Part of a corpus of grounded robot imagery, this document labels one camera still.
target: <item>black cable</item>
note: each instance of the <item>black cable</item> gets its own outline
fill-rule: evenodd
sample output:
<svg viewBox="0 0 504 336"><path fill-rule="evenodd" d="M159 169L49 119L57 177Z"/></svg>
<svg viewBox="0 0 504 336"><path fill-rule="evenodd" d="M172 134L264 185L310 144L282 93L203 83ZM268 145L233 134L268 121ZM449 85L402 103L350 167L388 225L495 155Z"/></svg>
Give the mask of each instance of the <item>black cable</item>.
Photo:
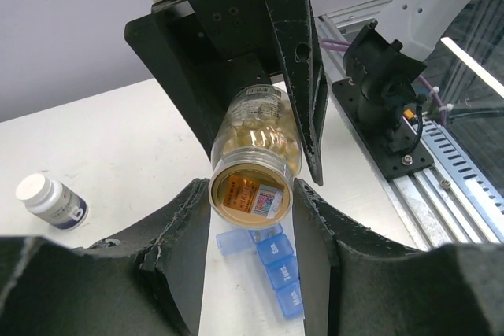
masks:
<svg viewBox="0 0 504 336"><path fill-rule="evenodd" d="M415 139L413 140L411 146L404 151L404 154L413 152L417 148L418 143L420 143L420 140L422 138L422 131L424 130L424 121L422 120L422 105L417 105L417 125L417 135L415 136Z"/></svg>

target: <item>pill bottle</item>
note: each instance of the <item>pill bottle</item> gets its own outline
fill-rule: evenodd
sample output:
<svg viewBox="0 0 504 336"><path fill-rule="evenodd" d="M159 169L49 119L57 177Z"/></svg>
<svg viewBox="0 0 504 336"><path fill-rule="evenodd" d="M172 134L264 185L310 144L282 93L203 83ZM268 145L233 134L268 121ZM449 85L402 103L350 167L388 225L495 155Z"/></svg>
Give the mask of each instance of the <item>pill bottle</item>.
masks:
<svg viewBox="0 0 504 336"><path fill-rule="evenodd" d="M87 204L82 198L41 173L24 178L16 188L16 197L31 214L60 230L79 226L87 216Z"/></svg>
<svg viewBox="0 0 504 336"><path fill-rule="evenodd" d="M212 148L210 203L224 219L265 229L291 210L302 148L287 93L271 85L240 91Z"/></svg>

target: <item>black mounting plate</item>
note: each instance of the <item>black mounting plate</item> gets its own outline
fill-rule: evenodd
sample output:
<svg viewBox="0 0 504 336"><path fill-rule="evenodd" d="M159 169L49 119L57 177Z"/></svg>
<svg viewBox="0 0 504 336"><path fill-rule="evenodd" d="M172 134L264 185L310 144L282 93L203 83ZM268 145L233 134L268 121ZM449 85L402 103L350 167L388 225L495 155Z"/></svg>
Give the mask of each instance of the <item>black mounting plate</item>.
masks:
<svg viewBox="0 0 504 336"><path fill-rule="evenodd" d="M362 130L357 118L358 99L361 97L359 86L350 84L348 79L340 80L332 84L332 93L338 99L346 116L350 119L366 149L387 181L418 172L434 164L431 154L419 143L417 148L409 153L413 158L413 163L404 165L401 162L403 154L392 153L387 148L389 141L386 136L365 133ZM399 129L395 131L395 140L404 147L410 145L414 138L415 133L405 122L402 122Z"/></svg>

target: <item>dark blue label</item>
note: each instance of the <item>dark blue label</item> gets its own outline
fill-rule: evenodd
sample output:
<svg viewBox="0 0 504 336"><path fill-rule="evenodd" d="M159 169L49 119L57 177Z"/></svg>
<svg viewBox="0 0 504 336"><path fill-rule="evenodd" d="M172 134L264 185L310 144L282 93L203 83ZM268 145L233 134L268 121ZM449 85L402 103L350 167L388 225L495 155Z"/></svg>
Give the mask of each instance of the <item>dark blue label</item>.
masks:
<svg viewBox="0 0 504 336"><path fill-rule="evenodd" d="M59 228L60 230L68 230L69 228L75 227L84 218L87 212L87 204L79 196L77 196L77 198L79 199L79 209L77 209L72 215L69 215L69 217L71 217L71 220L67 220L64 223L55 224L54 226L56 228Z"/></svg>

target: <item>gray wall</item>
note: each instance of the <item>gray wall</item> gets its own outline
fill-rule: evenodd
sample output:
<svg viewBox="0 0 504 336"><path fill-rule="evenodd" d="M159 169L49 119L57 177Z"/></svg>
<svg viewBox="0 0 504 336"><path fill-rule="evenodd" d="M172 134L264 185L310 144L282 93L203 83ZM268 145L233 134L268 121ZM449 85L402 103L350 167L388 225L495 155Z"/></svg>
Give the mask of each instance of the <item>gray wall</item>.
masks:
<svg viewBox="0 0 504 336"><path fill-rule="evenodd" d="M0 121L151 74L123 39L150 0L0 0Z"/></svg>

